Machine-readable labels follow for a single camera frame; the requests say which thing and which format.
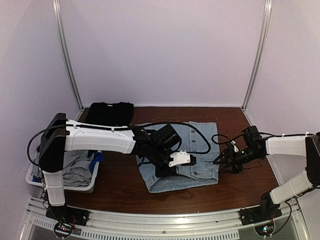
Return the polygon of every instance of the purple wall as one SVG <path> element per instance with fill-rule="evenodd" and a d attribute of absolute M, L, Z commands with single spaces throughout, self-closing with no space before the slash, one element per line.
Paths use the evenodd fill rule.
<path fill-rule="evenodd" d="M 55 113 L 75 118 L 78 110 L 52 1 L 1 1 L 0 35 L 0 239 L 11 240 L 31 196 L 25 181 L 29 139 Z"/>
<path fill-rule="evenodd" d="M 63 25 L 82 102 L 241 106 L 263 0 L 68 0 Z"/>
<path fill-rule="evenodd" d="M 248 110 L 263 132 L 320 131 L 320 1 L 272 1 L 272 18 Z M 306 167 L 303 157 L 274 157 L 283 181 Z M 320 190 L 299 199 L 313 240 L 320 236 Z"/>

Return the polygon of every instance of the black cable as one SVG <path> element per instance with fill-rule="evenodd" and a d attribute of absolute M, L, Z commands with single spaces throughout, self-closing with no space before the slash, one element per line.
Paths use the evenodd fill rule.
<path fill-rule="evenodd" d="M 214 134 L 212 137 L 211 137 L 211 140 L 214 144 L 217 144 L 217 145 L 225 145 L 225 144 L 228 144 L 228 143 L 231 143 L 232 141 L 235 141 L 237 140 L 238 138 L 241 138 L 243 135 L 257 135 L 257 134 L 260 134 L 260 135 L 268 135 L 270 137 L 295 137 L 295 136 L 305 136 L 306 134 L 305 133 L 297 133 L 297 134 L 288 134 L 288 135 L 274 135 L 274 134 L 271 134 L 271 133 L 268 133 L 268 132 L 246 132 L 246 133 L 241 133 L 239 134 L 238 136 L 235 136 L 234 138 L 232 139 L 229 139 L 227 136 L 223 135 L 223 134 Z M 228 141 L 224 141 L 224 142 L 217 142 L 214 140 L 215 137 L 218 137 L 218 136 L 222 136 L 222 137 L 225 137 L 227 139 L 229 139 Z"/>
<path fill-rule="evenodd" d="M 237 140 L 238 138 L 241 138 L 243 135 L 257 135 L 257 134 L 262 134 L 262 135 L 268 135 L 268 136 L 271 136 L 271 137 L 281 137 L 279 135 L 274 135 L 274 134 L 271 134 L 271 133 L 267 133 L 267 132 L 255 132 L 255 133 L 241 133 L 239 134 L 238 136 L 235 136 L 234 138 L 232 139 L 229 139 L 227 136 L 223 135 L 223 134 L 214 134 L 212 135 L 211 137 L 211 140 L 214 144 L 217 144 L 217 145 L 225 145 L 225 144 L 228 144 L 228 143 L 231 143 L 232 141 L 235 141 Z M 218 142 L 218 141 L 215 141 L 214 138 L 215 137 L 218 137 L 218 136 L 222 136 L 222 137 L 226 137 L 227 139 L 229 139 L 228 141 L 223 141 L 223 142 Z"/>
<path fill-rule="evenodd" d="M 138 168 L 140 168 L 142 166 L 142 164 L 144 164 L 146 157 L 143 157 L 141 162 L 138 164 Z"/>
<path fill-rule="evenodd" d="M 272 233 L 272 236 L 275 235 L 275 234 L 277 234 L 277 233 L 279 233 L 279 232 L 285 227 L 285 225 L 289 222 L 289 219 L 290 219 L 290 217 L 291 217 L 292 207 L 291 207 L 290 203 L 288 202 L 288 200 L 285 201 L 285 203 L 286 203 L 286 204 L 289 206 L 289 208 L 290 208 L 289 216 L 288 216 L 288 218 L 286 219 L 286 221 L 284 222 L 284 224 L 283 224 L 276 232 L 273 232 L 273 233 Z"/>
<path fill-rule="evenodd" d="M 250 169 L 255 169 L 255 168 L 261 168 L 262 167 L 262 164 L 260 162 L 260 159 L 258 158 L 258 164 L 259 166 L 252 166 L 252 167 L 249 167 L 249 168 L 244 168 L 242 165 L 241 167 L 244 169 L 244 170 L 250 170 Z"/>
<path fill-rule="evenodd" d="M 193 126 L 193 125 L 191 125 L 189 123 L 175 122 L 175 121 L 159 121 L 159 122 L 155 122 L 155 123 L 147 123 L 147 124 L 142 124 L 142 125 L 139 125 L 139 126 L 134 126 L 133 128 L 135 128 L 135 127 L 147 128 L 147 127 L 163 125 L 163 124 L 187 126 L 187 127 L 191 128 L 191 129 L 195 130 L 200 135 L 200 137 L 205 141 L 205 143 L 208 146 L 208 150 L 207 151 L 187 151 L 188 154 L 207 154 L 207 153 L 209 153 L 211 151 L 211 145 L 210 145 L 209 141 L 206 139 L 206 137 L 195 126 Z"/>
<path fill-rule="evenodd" d="M 179 141 L 178 147 L 175 150 L 173 150 L 174 153 L 179 151 L 181 144 L 182 144 L 182 141 Z"/>
<path fill-rule="evenodd" d="M 30 141 L 29 141 L 29 143 L 28 143 L 28 145 L 27 145 L 27 147 L 26 147 L 26 155 L 27 155 L 29 161 L 30 161 L 33 165 L 39 166 L 39 164 L 37 164 L 37 163 L 35 163 L 34 161 L 32 161 L 32 159 L 31 159 L 31 157 L 30 157 L 30 146 L 31 146 L 31 143 L 33 142 L 33 140 L 34 140 L 37 136 L 39 136 L 40 134 L 43 134 L 43 133 L 45 133 L 45 132 L 47 132 L 47 131 L 50 131 L 50 130 L 52 130 L 52 129 L 64 128 L 64 127 L 67 127 L 67 126 L 73 126 L 73 125 L 72 125 L 72 124 L 61 124 L 61 125 L 57 125 L 57 126 L 48 127 L 48 128 L 46 128 L 46 129 L 43 129 L 43 130 L 37 132 L 37 133 L 30 139 Z"/>
<path fill-rule="evenodd" d="M 42 202 L 42 206 L 43 206 L 45 209 L 49 210 L 49 211 L 51 212 L 53 218 L 57 221 L 57 223 L 56 223 L 56 224 L 54 225 L 54 227 L 53 227 L 53 232 L 54 232 L 54 234 L 55 234 L 57 237 L 59 237 L 59 238 L 67 238 L 67 237 L 69 237 L 69 236 L 73 233 L 73 231 L 74 231 L 74 229 L 75 229 L 75 222 L 73 222 L 73 224 L 71 224 L 71 223 L 68 223 L 68 222 L 64 222 L 64 221 L 58 220 L 58 219 L 56 218 L 55 214 L 53 213 L 49 202 L 48 202 L 48 207 L 45 207 L 45 202 L 48 202 L 48 200 L 44 200 L 44 201 Z M 70 229 L 71 231 L 68 232 L 67 234 L 59 233 L 59 232 L 57 232 L 57 230 L 59 230 L 59 228 L 60 228 L 59 225 L 62 225 L 62 226 L 64 226 L 66 229 Z"/>

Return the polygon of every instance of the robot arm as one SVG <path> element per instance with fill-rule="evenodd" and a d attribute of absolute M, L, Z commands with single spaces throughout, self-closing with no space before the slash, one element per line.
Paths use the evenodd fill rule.
<path fill-rule="evenodd" d="M 100 150 L 146 157 L 155 165 L 157 177 L 171 175 L 176 165 L 194 165 L 196 158 L 171 148 L 182 141 L 171 125 L 158 131 L 142 127 L 109 127 L 66 119 L 58 113 L 41 137 L 39 166 L 42 170 L 48 202 L 52 207 L 65 205 L 62 170 L 65 151 Z"/>
<path fill-rule="evenodd" d="M 291 198 L 298 197 L 314 190 L 320 185 L 320 138 L 318 135 L 282 135 L 263 138 L 256 126 L 242 131 L 246 149 L 238 150 L 234 144 L 228 143 L 227 148 L 213 161 L 214 164 L 225 164 L 231 167 L 229 172 L 241 172 L 242 164 L 251 162 L 267 155 L 296 155 L 306 157 L 306 168 L 281 186 L 276 187 L 261 197 L 256 214 L 261 219 L 270 219 L 272 214 L 279 214 L 279 205 Z M 246 222 L 247 210 L 240 211 Z"/>

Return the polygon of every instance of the brown wooden surface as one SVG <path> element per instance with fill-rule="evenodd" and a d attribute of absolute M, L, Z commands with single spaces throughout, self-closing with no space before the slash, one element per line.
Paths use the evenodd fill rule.
<path fill-rule="evenodd" d="M 216 122 L 218 133 L 231 138 L 249 126 L 240 108 L 137 107 L 134 110 L 133 124 L 159 121 Z M 240 148 L 245 147 L 242 139 L 237 144 Z M 259 204 L 263 193 L 278 186 L 268 161 L 261 163 L 262 167 L 239 174 L 219 173 L 219 182 L 215 185 L 149 193 L 135 156 L 104 152 L 94 192 L 67 192 L 66 199 L 71 206 L 133 214 L 203 213 L 248 207 Z M 257 165 L 257 161 L 253 161 L 245 167 Z"/>

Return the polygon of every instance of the blue cloth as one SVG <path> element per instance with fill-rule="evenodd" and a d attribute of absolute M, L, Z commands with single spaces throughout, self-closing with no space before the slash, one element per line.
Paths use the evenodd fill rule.
<path fill-rule="evenodd" d="M 219 165 L 212 161 L 220 154 L 219 146 L 211 141 L 211 137 L 217 134 L 217 124 L 214 122 L 198 123 L 189 122 L 195 126 L 209 141 L 211 151 L 208 154 L 193 154 L 196 157 L 196 164 L 193 166 L 176 166 L 179 175 L 158 178 L 155 176 L 155 166 L 143 164 L 139 167 L 140 174 L 150 193 L 162 193 L 174 190 L 188 189 L 218 183 Z M 147 127 L 146 129 L 158 130 L 164 125 Z M 204 152 L 208 149 L 202 137 L 192 128 L 183 125 L 172 125 L 182 138 L 182 145 L 179 150 L 187 152 Z M 139 164 L 142 158 L 136 157 Z"/>
<path fill-rule="evenodd" d="M 33 177 L 32 177 L 32 182 L 41 183 L 41 178 L 40 178 L 40 177 L 33 176 Z"/>
<path fill-rule="evenodd" d="M 95 169 L 95 165 L 97 162 L 102 162 L 104 160 L 104 156 L 102 155 L 101 152 L 96 152 L 94 154 L 94 157 L 93 157 L 93 160 L 92 162 L 90 163 L 89 165 L 89 170 L 90 170 L 90 173 L 93 174 L 94 173 L 94 169 Z"/>

